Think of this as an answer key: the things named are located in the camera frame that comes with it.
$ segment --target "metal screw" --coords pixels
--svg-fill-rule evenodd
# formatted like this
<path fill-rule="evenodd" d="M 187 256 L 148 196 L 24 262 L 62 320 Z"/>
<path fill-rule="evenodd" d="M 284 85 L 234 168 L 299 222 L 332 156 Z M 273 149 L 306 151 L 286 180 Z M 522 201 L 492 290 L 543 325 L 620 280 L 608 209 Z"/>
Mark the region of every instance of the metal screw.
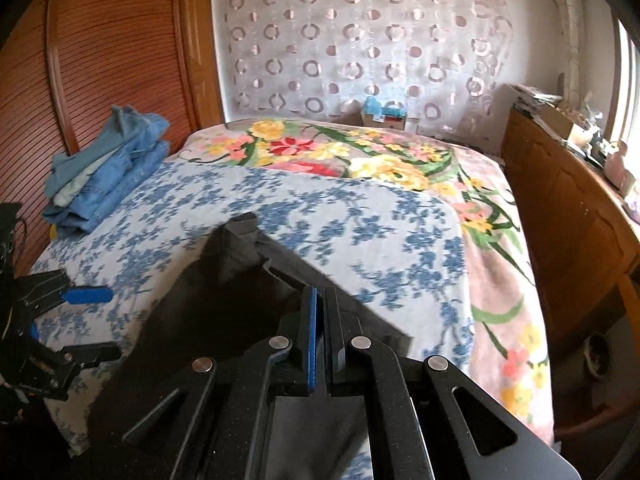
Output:
<path fill-rule="evenodd" d="M 441 355 L 432 355 L 429 357 L 427 364 L 429 365 L 429 368 L 439 372 L 446 370 L 449 367 L 449 361 Z"/>
<path fill-rule="evenodd" d="M 366 350 L 371 346 L 371 339 L 363 335 L 358 335 L 351 340 L 351 346 L 360 350 Z"/>
<path fill-rule="evenodd" d="M 269 346 L 271 348 L 275 348 L 276 350 L 282 350 L 289 346 L 289 340 L 283 335 L 275 335 L 271 339 L 269 339 Z"/>
<path fill-rule="evenodd" d="M 213 368 L 213 361 L 208 357 L 198 357 L 191 363 L 191 368 L 194 372 L 208 372 Z"/>

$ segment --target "bed sheet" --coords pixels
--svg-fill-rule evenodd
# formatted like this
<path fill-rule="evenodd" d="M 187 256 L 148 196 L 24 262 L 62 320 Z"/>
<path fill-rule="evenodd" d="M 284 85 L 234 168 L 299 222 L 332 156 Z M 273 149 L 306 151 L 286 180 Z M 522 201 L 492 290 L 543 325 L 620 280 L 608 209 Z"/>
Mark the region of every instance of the bed sheet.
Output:
<path fill-rule="evenodd" d="M 94 232 L 54 240 L 39 258 L 34 272 L 64 267 L 77 284 L 114 290 L 108 304 L 63 304 L 41 316 L 41 341 L 57 350 L 115 340 L 128 354 L 154 303 L 199 257 L 207 235 L 250 210 L 262 231 L 409 335 L 410 357 L 439 352 L 468 372 L 468 280 L 449 205 L 373 182 L 175 162 L 164 162 Z M 117 366 L 84 370 L 67 402 L 47 401 L 77 452 L 87 445 L 90 403 Z M 368 453 L 364 446 L 351 478 L 370 478 Z"/>
<path fill-rule="evenodd" d="M 471 377 L 550 444 L 554 419 L 542 310 L 518 211 L 498 165 L 468 148 L 405 132 L 289 120 L 241 127 L 197 132 L 179 157 L 364 178 L 429 193 L 454 207 L 475 320 Z"/>

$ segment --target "cardboard box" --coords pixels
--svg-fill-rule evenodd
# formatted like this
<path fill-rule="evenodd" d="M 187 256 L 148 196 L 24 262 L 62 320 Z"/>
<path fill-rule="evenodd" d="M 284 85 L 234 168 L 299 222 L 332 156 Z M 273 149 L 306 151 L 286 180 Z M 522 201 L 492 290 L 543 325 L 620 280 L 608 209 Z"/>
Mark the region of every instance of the cardboard box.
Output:
<path fill-rule="evenodd" d="M 556 134 L 564 140 L 572 142 L 578 146 L 578 148 L 586 147 L 593 138 L 592 131 L 581 128 L 550 104 L 545 104 L 540 108 L 540 117 L 542 117 L 542 120 L 545 121 L 546 124 L 553 128 Z"/>
<path fill-rule="evenodd" d="M 387 128 L 403 132 L 405 123 L 406 116 L 400 118 L 390 115 L 373 116 L 371 114 L 362 114 L 362 125 L 366 128 Z"/>

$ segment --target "colorful floral bedspread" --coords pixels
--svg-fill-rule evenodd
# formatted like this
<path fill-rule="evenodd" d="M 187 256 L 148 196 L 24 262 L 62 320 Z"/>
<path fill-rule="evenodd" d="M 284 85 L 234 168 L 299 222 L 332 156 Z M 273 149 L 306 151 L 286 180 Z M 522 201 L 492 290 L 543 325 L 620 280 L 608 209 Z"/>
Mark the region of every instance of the colorful floral bedspread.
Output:
<path fill-rule="evenodd" d="M 518 211 L 497 164 L 468 148 L 414 134 L 287 120 L 249 121 L 244 131 L 224 125 L 202 130 L 179 157 L 372 179 L 450 203 L 462 224 L 475 320 L 471 377 L 551 443 L 542 311 Z"/>

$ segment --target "blue floral pattern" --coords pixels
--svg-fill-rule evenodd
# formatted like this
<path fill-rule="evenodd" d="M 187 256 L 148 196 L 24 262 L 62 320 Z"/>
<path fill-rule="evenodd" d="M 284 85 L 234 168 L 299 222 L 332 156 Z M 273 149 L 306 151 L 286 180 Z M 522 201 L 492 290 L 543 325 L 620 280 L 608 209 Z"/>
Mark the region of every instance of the blue floral pattern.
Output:
<path fill-rule="evenodd" d="M 468 280 L 449 205 L 375 182 L 183 162 L 163 163 L 93 233 L 54 240 L 45 250 L 34 272 L 64 267 L 79 285 L 111 286 L 114 299 L 50 311 L 38 320 L 41 340 L 54 349 L 115 340 L 128 354 L 207 235 L 247 211 L 264 232 L 411 336 L 409 356 L 423 359 L 436 349 L 468 371 Z M 90 404 L 118 364 L 84 370 L 67 402 L 47 401 L 76 451 L 86 448 Z M 345 478 L 370 478 L 367 449 Z"/>

